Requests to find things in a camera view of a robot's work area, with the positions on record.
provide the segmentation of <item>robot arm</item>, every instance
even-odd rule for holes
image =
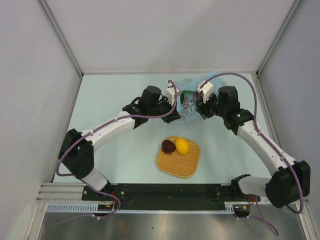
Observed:
[[[214,115],[221,117],[225,127],[232,130],[235,135],[239,136],[255,151],[272,176],[272,178],[261,178],[245,174],[236,177],[231,183],[236,185],[237,189],[243,194],[267,197],[277,208],[298,200],[299,191],[292,173],[277,152],[262,138],[262,130],[256,129],[254,116],[248,110],[240,108],[236,88],[234,86],[223,86],[219,89],[219,95],[216,96],[213,85],[208,82],[201,89],[198,88],[197,92],[201,96],[196,103],[197,112],[204,119]],[[180,94],[181,90],[177,89],[177,95]],[[161,90],[159,88],[148,86],[141,97],[137,97],[131,104],[125,106],[118,115],[106,122],[110,122],[110,124],[104,124],[106,126],[101,127],[99,131],[94,132],[96,128],[83,132],[78,132],[75,129],[70,130],[64,139],[59,158],[75,141],[88,133],[92,133],[82,140],[78,147],[72,149],[66,155],[63,164],[77,179],[86,182],[96,190],[105,189],[110,183],[94,168],[94,152],[118,134],[133,130],[148,121],[148,118],[142,118],[141,116],[151,116],[152,118],[152,116],[161,115],[163,116],[162,120],[166,123],[180,119],[176,109],[170,114],[166,114],[174,105],[176,96],[173,87],[169,84],[164,96],[161,99],[160,96]],[[268,136],[266,138],[276,146],[276,149],[293,167],[299,178],[303,196],[307,196],[310,191],[309,165],[305,161],[297,162],[278,147],[271,138]]]
[[[173,109],[173,105],[175,95],[177,94],[178,97],[181,90],[177,87],[174,89],[172,84],[168,85],[161,99],[161,90],[155,86],[148,86],[141,97],[134,99],[114,118],[82,132],[75,129],[69,130],[59,152],[60,161],[63,160],[62,163],[72,175],[94,189],[100,191],[109,186],[109,181],[94,168],[94,153],[110,139],[139,127],[153,116],[157,116],[157,118],[162,116],[162,120],[166,123],[180,119],[180,115],[176,109]],[[76,141],[80,142],[61,160],[64,153]]]
[[[254,150],[271,175],[271,178],[262,178],[245,174],[235,178],[232,180],[233,184],[237,184],[242,193],[267,197],[277,208],[298,200],[300,194],[296,180],[287,165],[289,164],[297,175],[302,195],[305,197],[309,194],[310,166],[305,161],[297,162],[288,155],[262,131],[248,110],[240,108],[238,92],[234,86],[221,87],[216,96],[212,94],[213,85],[210,82],[202,82],[197,92],[202,97],[196,103],[197,111],[202,117],[221,117],[225,127]]]

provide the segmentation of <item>silver metal strip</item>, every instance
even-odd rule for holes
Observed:
[[[302,228],[306,237],[306,240],[318,240],[319,232],[315,226],[315,220],[310,209],[310,204],[304,204],[303,213],[299,214],[299,218],[302,224]]]
[[[88,203],[82,200],[83,183],[42,183],[36,198],[36,203]],[[92,204],[101,204],[101,201],[91,201]]]
[[[38,203],[27,240],[38,240],[48,204]]]
[[[47,213],[109,213],[111,210],[98,210],[98,205],[102,203],[49,203]],[[123,210],[117,211],[119,214],[234,214],[232,204],[225,203],[225,210],[208,210],[208,211],[166,211],[166,210]]]
[[[260,64],[259,68],[257,69],[257,75],[260,76],[262,71],[264,70],[267,62],[269,61],[269,58],[271,54],[274,52],[276,46],[279,44],[281,38],[283,37],[288,25],[293,19],[293,16],[297,12],[297,9],[299,8],[300,4],[303,2],[303,0],[295,0],[293,4],[291,5],[291,8],[287,15],[285,16],[278,32],[276,33],[271,46],[269,47],[268,51],[266,52],[266,55],[264,56],[262,63]]]
[[[70,124],[70,121],[71,121],[72,113],[74,112],[76,101],[77,101],[78,94],[79,94],[79,91],[80,91],[80,86],[81,86],[82,79],[83,79],[83,77],[81,76],[78,85],[74,86],[75,88],[77,88],[76,89],[76,94],[74,95],[74,98],[72,100],[72,106],[71,106],[70,111],[68,113],[68,121],[67,121],[66,125],[64,126],[64,135],[62,136],[62,138],[60,140],[60,146],[62,146],[62,144],[63,144],[63,142],[65,140],[65,135],[67,134],[67,131],[68,131],[68,128],[69,128],[69,124]],[[60,149],[57,149],[57,152],[56,152],[56,155],[55,155],[56,163],[55,163],[55,165],[53,166],[53,168],[51,170],[51,176],[52,176],[51,177],[51,181],[54,180],[55,175],[56,175],[56,168],[57,168],[57,164],[58,164],[59,152],[60,152]]]
[[[215,69],[220,73],[236,72],[238,74],[252,74],[256,73],[254,70],[220,70]],[[85,75],[141,75],[141,74],[207,74],[212,72],[211,69],[204,70],[178,70],[178,71],[101,71],[101,72],[85,72]]]
[[[78,73],[78,75],[80,77],[83,76],[83,73],[81,71],[81,68],[78,64],[78,61],[75,57],[75,55],[73,54],[70,45],[68,44],[65,35],[63,34],[63,32],[61,31],[61,28],[58,25],[57,20],[55,19],[55,16],[53,15],[52,11],[50,10],[49,5],[47,4],[46,0],[37,0],[37,2],[39,3],[45,17],[47,18],[49,24],[51,25],[55,35],[57,36],[59,42],[61,43],[63,49],[65,50],[67,56],[69,57],[74,69],[76,70],[76,72]]]

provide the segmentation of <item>white wall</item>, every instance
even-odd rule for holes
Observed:
[[[47,0],[84,73],[255,71],[294,0]]]
[[[283,148],[311,166],[310,203],[320,226],[320,1],[305,0],[261,74]]]
[[[49,181],[80,78],[35,0],[0,3],[0,239]]]

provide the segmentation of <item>plastic bag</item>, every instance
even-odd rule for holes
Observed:
[[[174,84],[182,91],[182,96],[178,97],[176,110],[180,114],[180,120],[174,121],[174,123],[183,123],[187,121],[194,121],[202,119],[200,113],[196,111],[196,90],[198,85],[203,81],[219,74],[218,71],[212,71],[206,75],[198,77],[196,79],[182,79],[175,81]],[[210,81],[213,84],[213,91],[218,94],[219,88],[226,86],[226,82],[216,77]]]

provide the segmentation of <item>lemon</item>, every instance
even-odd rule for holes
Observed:
[[[190,150],[189,143],[186,139],[182,137],[177,137],[175,140],[175,147],[178,153],[181,155],[187,155]]]

